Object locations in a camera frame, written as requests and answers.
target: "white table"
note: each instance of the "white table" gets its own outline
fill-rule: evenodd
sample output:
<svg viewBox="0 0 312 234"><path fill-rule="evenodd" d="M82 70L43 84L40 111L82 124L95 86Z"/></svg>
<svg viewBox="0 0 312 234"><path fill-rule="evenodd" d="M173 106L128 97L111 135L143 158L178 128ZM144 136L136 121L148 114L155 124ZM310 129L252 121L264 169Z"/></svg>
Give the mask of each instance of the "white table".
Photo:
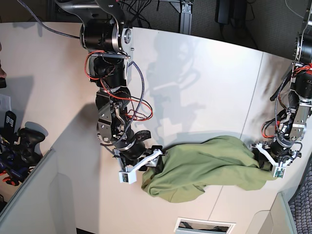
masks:
<svg viewBox="0 0 312 234"><path fill-rule="evenodd" d="M73 23L47 25L74 35L80 28ZM267 182L259 191L209 186L195 201L181 204L148 196L139 175L136 184L119 184L117 161L96 138L97 88L83 72L87 51L78 40L42 31L34 23L0 24L0 32L1 64L8 74L8 88L0 93L12 97L22 124L31 121L47 130L40 148L47 152L54 144L55 170L65 178L58 180L60 193L74 207L63 208L74 217L66 222L97 234L170 234L181 216L235 222L233 234L241 234L258 211L270 209L277 192L298 185L294 174L307 157L296 160L283 180ZM134 48L134 61L146 81L144 98L155 115L133 129L152 132L148 145L202 142L218 135L246 143L260 139L261 124L273 116L269 96L290 64L241 46L139 28L134 29ZM129 89L140 95L135 71ZM311 134L305 136L303 156L309 153ZM0 183L0 194L7 188ZM49 190L43 190L48 197Z"/></svg>

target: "wire bundle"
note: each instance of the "wire bundle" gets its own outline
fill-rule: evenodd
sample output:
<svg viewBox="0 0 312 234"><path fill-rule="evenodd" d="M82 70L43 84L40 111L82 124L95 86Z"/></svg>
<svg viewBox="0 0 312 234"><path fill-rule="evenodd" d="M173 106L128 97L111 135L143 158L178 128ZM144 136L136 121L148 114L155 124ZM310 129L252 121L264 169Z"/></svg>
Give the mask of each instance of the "wire bundle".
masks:
<svg viewBox="0 0 312 234"><path fill-rule="evenodd" d="M56 34L59 34L59 35L62 35L62 36L66 36L66 37L69 37L69 38L75 38L75 39L80 39L80 37L76 37L76 36L73 36L73 35L69 35L69 34L66 34L66 33L62 33L62 32L59 32L57 30L54 30L52 28L49 28L47 26L45 26L41 21L40 19L35 15L35 13L22 1L22 0L17 0L34 18L35 20L42 26L44 27L46 30L52 32L52 33L56 33Z"/></svg>
<svg viewBox="0 0 312 234"><path fill-rule="evenodd" d="M133 96L131 96L130 98L128 98L128 97L119 97L119 96L116 95L118 92L113 93L113 92L110 90L110 88L108 87L108 85L106 84L106 82L105 82L105 78L108 77L108 76L113 72L114 69L113 69L112 71L110 71L106 76L100 77L100 78L93 77L93 76L91 76L91 75L87 72L88 60L89 60L90 56L91 56L92 54L95 54L95 53L102 53L102 54L103 54L104 51L103 51L103 50L95 50L95 51L92 51L92 52L90 52L90 53L88 54L88 56L86 57L86 60L85 60L85 64L84 64L84 72L85 72L86 76L87 76L89 79L92 79L92 80L99 80L100 83L101 83L102 88L105 90L105 92L108 93L109 96L111 96L111 97L113 97L113 98L116 98L116 99L129 100L129 101L131 101L131 104L132 104L133 109L131 109L131 110L127 113L127 115L126 115L130 120L129 120L129 123L128 123L127 127L125 128L125 131L124 131L124 132L125 132L124 135L125 135L126 132L127 132L127 130L129 129L129 127L130 127L130 125L131 125L131 123L132 123L133 121L146 121L146 120L149 120L149 119L151 119L151 118L153 117L153 109L152 109L151 105L150 105L147 101L143 100L143 96L144 96L144 78L143 78L143 74L142 74L141 70L139 69L139 67L137 66L137 64L136 64L135 62L133 62L133 61L130 62L130 64L129 64L128 66L133 65L133 66L137 69L137 71L139 72L140 77L141 77L141 81L142 81L142 93L141 93L141 97L140 97L140 98L133 97ZM137 103L138 103L136 108L134 108L133 102L137 102ZM144 115L144 114L138 112L138 110L140 109L141 104L143 104L143 105L145 105L146 107L149 108L149 110L151 111L151 113L150 113L149 116L146 116L146 115ZM119 142L122 140L122 138L123 138L123 137L121 137L118 141L116 141L116 142L113 143L113 144L106 144L106 146L115 145L115 144L119 143Z"/></svg>
<svg viewBox="0 0 312 234"><path fill-rule="evenodd" d="M297 67L293 71L293 76L296 77L297 75L302 74L300 72L307 72L311 68L312 68L312 63L309 63L308 65L305 65L305 66L302 66L302 67Z"/></svg>
<svg viewBox="0 0 312 234"><path fill-rule="evenodd" d="M269 127L270 124L272 124L273 122L275 121L275 118L269 120L269 121L266 121L263 123L262 127L261 127L261 134L264 138L274 138L274 135L266 135L266 130L267 128Z"/></svg>
<svg viewBox="0 0 312 234"><path fill-rule="evenodd" d="M126 3L126 0L120 1L121 8L123 9L124 5L127 5L127 11L133 15L133 18L130 20L130 22L134 22L137 20L139 27L143 27L142 22L144 21L148 24L148 28L151 29L151 24L150 22L142 15L142 11L149 5L151 4L152 0L147 0L145 3L143 1L143 4L140 4L140 0L133 0L131 3Z"/></svg>

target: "black cable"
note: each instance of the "black cable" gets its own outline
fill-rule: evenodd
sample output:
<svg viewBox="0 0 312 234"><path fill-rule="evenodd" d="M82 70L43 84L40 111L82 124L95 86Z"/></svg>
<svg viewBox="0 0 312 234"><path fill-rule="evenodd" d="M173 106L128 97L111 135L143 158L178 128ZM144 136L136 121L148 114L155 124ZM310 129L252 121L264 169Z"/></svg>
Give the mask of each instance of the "black cable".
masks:
<svg viewBox="0 0 312 234"><path fill-rule="evenodd" d="M29 20L27 20L26 22L30 22L32 19L34 19L34 17L29 18Z"/></svg>
<svg viewBox="0 0 312 234"><path fill-rule="evenodd" d="M126 5L128 6L127 11L128 11L131 15L133 15L133 16L135 16L135 15L137 14L136 10L133 8L133 6L134 6L135 3L136 3L136 1L132 1L130 4L126 3L125 0L123 1L123 4L126 4ZM149 29L152 28L150 22L149 22L141 13L138 15L138 17L139 17L140 20L142 20L142 21L144 21L144 22L146 22L146 23L148 24L148 28L149 28Z"/></svg>
<svg viewBox="0 0 312 234"><path fill-rule="evenodd" d="M142 74L140 68L138 67L138 65L134 61L130 62L128 66L131 66L132 64L137 69L137 71L140 75L140 78L141 78L142 90L141 90L140 101L138 102L137 107L135 109L135 112L134 112L133 116L131 117L131 119L129 120L128 125L125 127L123 135L116 142L114 142L112 144L105 144L105 146L113 146L113 145L116 145L123 140L123 137L127 135L127 131L130 128L131 123L133 122L134 118L136 117L136 114L137 114L138 110L140 109L141 103L143 102L144 90L145 90L144 77L143 77L143 74Z"/></svg>
<svg viewBox="0 0 312 234"><path fill-rule="evenodd" d="M246 21L253 21L253 20L255 19L254 8L253 8L252 3L249 3L249 6L250 6L250 9L251 9L251 11L252 11L253 18L252 18L252 19L247 19Z"/></svg>
<svg viewBox="0 0 312 234"><path fill-rule="evenodd" d="M108 152L110 152L112 155L115 155L113 151L111 151L106 145L100 143L101 146L104 146L105 149L107 149Z"/></svg>
<svg viewBox="0 0 312 234"><path fill-rule="evenodd" d="M156 11L159 10L159 4L160 4L160 0L158 0Z"/></svg>
<svg viewBox="0 0 312 234"><path fill-rule="evenodd" d="M190 225L188 222L181 222L181 223L183 223L183 225L185 226L185 228L187 228L187 229L193 229L193 228L191 227L191 225Z"/></svg>
<svg viewBox="0 0 312 234"><path fill-rule="evenodd" d="M224 24L220 23L220 24L219 24L219 27L220 27L220 35L221 35L221 38L222 38L222 40L225 42L225 38L224 38L224 35L223 35Z"/></svg>
<svg viewBox="0 0 312 234"><path fill-rule="evenodd" d="M297 157L298 154L301 152L303 145L302 145L301 142L295 142L294 144L299 144L300 145L300 149L297 151L297 154L296 154L296 157Z"/></svg>
<svg viewBox="0 0 312 234"><path fill-rule="evenodd" d="M130 96L130 98L134 98L134 99L140 100L139 98L134 97L134 96ZM150 113L150 115L147 117L147 118L150 118L150 117L152 116L152 113L153 113L153 108L152 108L152 106L151 106L146 100L143 100L143 102L145 102L145 103L150 107L150 109L152 110L152 112Z"/></svg>
<svg viewBox="0 0 312 234"><path fill-rule="evenodd" d="M283 85L282 89L283 90L286 86L286 84L291 80L291 77L292 77L292 70L290 70L287 75L286 75L286 81L284 83L282 83L281 85ZM277 98L277 95L278 95L278 91L281 87L281 85L277 88L277 90L275 91L275 93L270 97L270 101L274 101L276 98Z"/></svg>
<svg viewBox="0 0 312 234"><path fill-rule="evenodd" d="M303 175L302 175L302 177L301 177L299 186L298 186L296 192L294 193L294 195L293 195L293 196L291 197L291 199L289 200L288 204L293 203L293 202L295 201L297 195L300 193L300 191L301 191L301 189L302 189L302 187L303 187L303 185L304 185L304 181L306 180L307 175L308 175L308 173L309 173L309 167L310 167L311 163L312 163L312 153L310 154L310 157L309 157L307 166L306 166L306 168L305 168L305 170L304 170L304 173L303 173Z"/></svg>
<svg viewBox="0 0 312 234"><path fill-rule="evenodd" d="M274 120L275 120L275 118L273 118L273 119L267 121L267 122L266 122L267 124L264 124L264 125L263 125L263 127L262 127L262 132L263 132L263 128L264 128L264 135L266 135L265 132L266 132L267 128L274 122Z"/></svg>
<svg viewBox="0 0 312 234"><path fill-rule="evenodd" d="M38 17L34 14L34 12L32 12L32 10L22 1L22 0L17 0L34 18L35 20L42 26L44 27L46 30L52 32L52 33L56 33L56 34L59 34L59 35L62 35L62 36L66 36L66 37L69 37L69 38L75 38L75 39L80 39L80 37L76 37L76 36L73 36L73 35L69 35L69 34L66 34L66 33L62 33L62 32L59 32L59 31L56 31L52 28L49 28L47 26L45 26L39 19Z"/></svg>
<svg viewBox="0 0 312 234"><path fill-rule="evenodd" d="M246 25L245 25L245 31L249 35L250 39L253 41L256 50L259 50L258 45L257 45L257 43L254 40L254 37L252 36L251 32L249 31L249 29L247 28Z"/></svg>
<svg viewBox="0 0 312 234"><path fill-rule="evenodd" d="M140 14L140 0L138 0L138 4L137 4L137 14L136 14L134 17L137 19L138 26L139 26L140 28L142 28L143 25L142 25L142 22L141 22L140 18L138 17L139 14Z"/></svg>

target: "cloth fold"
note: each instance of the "cloth fold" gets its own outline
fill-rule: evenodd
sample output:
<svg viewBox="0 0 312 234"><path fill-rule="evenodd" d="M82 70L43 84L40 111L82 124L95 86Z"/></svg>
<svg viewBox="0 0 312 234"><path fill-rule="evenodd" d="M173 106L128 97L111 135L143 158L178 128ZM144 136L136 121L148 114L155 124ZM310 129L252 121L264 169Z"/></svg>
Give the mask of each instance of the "cloth fold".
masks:
<svg viewBox="0 0 312 234"><path fill-rule="evenodd" d="M164 169L143 174L142 189L151 196L179 203L196 199L208 185L236 185L261 189L275 178L259 169L253 153L233 136L219 136L202 144L182 144L163 157Z"/></svg>

